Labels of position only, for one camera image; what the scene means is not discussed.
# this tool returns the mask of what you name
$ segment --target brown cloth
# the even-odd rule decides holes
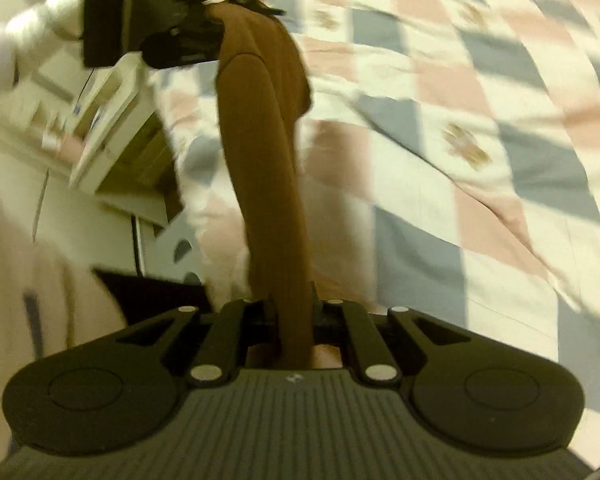
[[[276,306],[278,365],[306,368],[313,345],[312,286],[294,130],[311,105],[309,84],[278,20],[228,2],[207,12],[224,24],[218,115],[251,253],[251,292]]]

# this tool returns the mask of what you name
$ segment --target bed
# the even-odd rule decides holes
[[[406,305],[571,370],[600,465],[600,0],[265,0],[302,53],[321,297]],[[216,64],[157,73],[203,279],[248,295]]]

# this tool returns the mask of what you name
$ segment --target plaid fabric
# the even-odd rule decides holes
[[[298,129],[326,297],[405,304],[556,360],[600,464],[600,0],[267,0],[314,106]],[[217,304],[246,294],[214,63],[158,75]]]

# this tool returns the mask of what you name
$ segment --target pink object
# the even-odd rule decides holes
[[[64,134],[60,149],[56,153],[60,160],[68,162],[72,166],[78,163],[84,151],[84,142],[78,137]]]

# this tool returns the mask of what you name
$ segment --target silver screw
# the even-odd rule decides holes
[[[365,375],[373,381],[390,381],[398,375],[398,370],[389,365],[371,365]]]
[[[197,381],[215,381],[222,377],[222,368],[216,365],[200,365],[192,368],[190,373]]]

